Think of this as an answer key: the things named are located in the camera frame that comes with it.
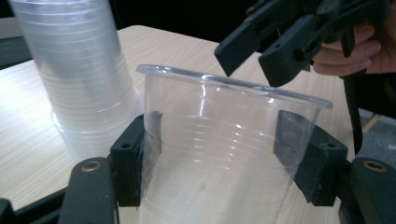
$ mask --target plastic cup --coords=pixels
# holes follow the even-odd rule
[[[143,113],[107,0],[8,0],[77,161],[107,156]]]
[[[165,66],[137,72],[146,78],[139,223],[275,223],[332,104]]]
[[[83,116],[75,115],[71,117],[71,122],[60,120],[63,115],[55,111],[51,112],[51,117],[72,157],[76,161],[83,161],[92,157],[107,157],[111,146],[134,118],[141,114],[141,106],[140,94],[136,91],[134,99],[119,105],[125,110],[122,113],[113,111],[113,114],[101,114],[99,119],[92,119],[94,113],[91,113],[85,120]],[[73,125],[76,118],[83,120]]]

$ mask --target stack of plastic cups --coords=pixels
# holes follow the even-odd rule
[[[9,0],[77,161],[107,156],[142,113],[107,0]]]

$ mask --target clamp jaw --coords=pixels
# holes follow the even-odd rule
[[[247,18],[216,48],[227,76],[253,52],[269,84],[282,86],[305,69],[322,43],[341,40],[344,56],[355,45],[353,26],[380,23],[390,12],[389,0],[259,0]]]

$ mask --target table surface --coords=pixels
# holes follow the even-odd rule
[[[134,85],[142,93],[144,76],[135,71],[142,63],[225,76],[213,54],[218,43],[144,26],[120,30],[119,37]],[[258,56],[253,54],[233,77],[268,85]],[[281,89],[331,101],[333,110],[322,111],[317,124],[353,150],[342,79],[302,72]],[[14,209],[66,187],[76,162],[52,124],[34,61],[0,71],[0,136],[0,197],[11,200]],[[337,204],[315,207],[292,185],[278,223],[339,223]],[[120,210],[121,223],[133,223],[136,216],[135,208]]]

